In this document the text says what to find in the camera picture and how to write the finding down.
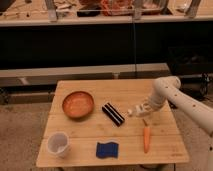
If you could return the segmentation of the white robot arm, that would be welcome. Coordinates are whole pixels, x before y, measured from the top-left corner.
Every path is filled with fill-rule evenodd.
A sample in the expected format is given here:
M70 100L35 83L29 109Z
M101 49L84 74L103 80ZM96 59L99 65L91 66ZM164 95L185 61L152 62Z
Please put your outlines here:
M168 100L190 117L210 137L213 137L213 108L182 93L180 87L181 81L177 76L155 79L151 94L140 105L136 105L136 115L143 117L158 111Z

